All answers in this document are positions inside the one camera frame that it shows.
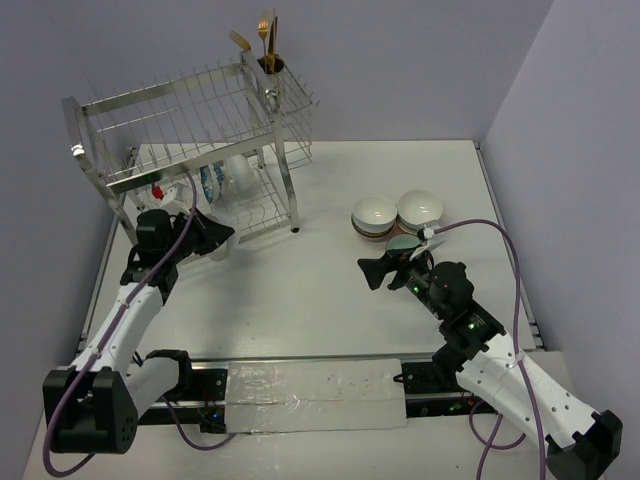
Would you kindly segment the white bowl front stack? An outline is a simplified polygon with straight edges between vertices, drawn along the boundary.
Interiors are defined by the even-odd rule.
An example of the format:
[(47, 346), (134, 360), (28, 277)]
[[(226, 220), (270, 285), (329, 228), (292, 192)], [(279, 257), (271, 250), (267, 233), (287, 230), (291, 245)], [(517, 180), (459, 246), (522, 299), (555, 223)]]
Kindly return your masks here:
[(238, 243), (238, 236), (234, 234), (217, 249), (208, 254), (207, 257), (214, 262), (222, 262), (231, 256), (231, 254), (236, 250)]

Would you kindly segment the blue floral bowl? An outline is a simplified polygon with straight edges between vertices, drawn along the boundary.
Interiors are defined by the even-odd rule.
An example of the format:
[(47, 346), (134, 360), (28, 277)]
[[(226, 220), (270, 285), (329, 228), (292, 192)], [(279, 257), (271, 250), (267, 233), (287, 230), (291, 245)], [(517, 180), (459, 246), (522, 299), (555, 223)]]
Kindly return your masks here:
[(227, 189), (224, 169), (218, 163), (201, 167), (200, 181), (204, 196), (210, 204), (220, 200)]

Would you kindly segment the white bowl dark band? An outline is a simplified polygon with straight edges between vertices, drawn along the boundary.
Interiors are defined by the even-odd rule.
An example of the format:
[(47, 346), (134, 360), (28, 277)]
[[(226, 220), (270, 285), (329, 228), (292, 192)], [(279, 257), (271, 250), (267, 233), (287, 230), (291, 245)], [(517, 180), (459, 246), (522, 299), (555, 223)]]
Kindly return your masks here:
[(241, 194), (252, 189), (256, 183), (256, 172), (244, 155), (234, 155), (225, 160), (225, 169), (232, 189)]

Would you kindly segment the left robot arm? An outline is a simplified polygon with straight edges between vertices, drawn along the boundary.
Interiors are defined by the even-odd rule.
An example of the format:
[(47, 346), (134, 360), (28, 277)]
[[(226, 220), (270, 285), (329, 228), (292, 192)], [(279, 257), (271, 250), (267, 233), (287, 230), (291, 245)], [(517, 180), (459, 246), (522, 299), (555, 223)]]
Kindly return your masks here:
[(47, 431), (43, 454), (123, 454), (131, 447), (140, 417), (163, 395), (180, 399), (195, 386), (183, 350), (154, 350), (130, 372), (138, 345), (166, 305), (178, 280), (178, 265), (207, 256), (235, 231), (194, 210), (146, 211), (137, 219), (116, 301), (82, 353), (43, 383)]

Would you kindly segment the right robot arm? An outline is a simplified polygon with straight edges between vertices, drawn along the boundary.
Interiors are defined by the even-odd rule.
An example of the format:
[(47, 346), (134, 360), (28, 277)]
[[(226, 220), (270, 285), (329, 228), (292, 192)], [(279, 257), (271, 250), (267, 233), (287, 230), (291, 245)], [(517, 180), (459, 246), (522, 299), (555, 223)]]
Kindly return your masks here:
[(429, 251), (409, 248), (357, 265), (370, 289), (392, 274), (389, 289), (409, 290), (439, 320), (445, 343), (432, 357), (437, 385), (486, 401), (535, 442), (555, 478), (598, 479), (618, 457), (621, 420), (579, 400), (517, 349), (474, 300), (463, 263), (435, 263)]

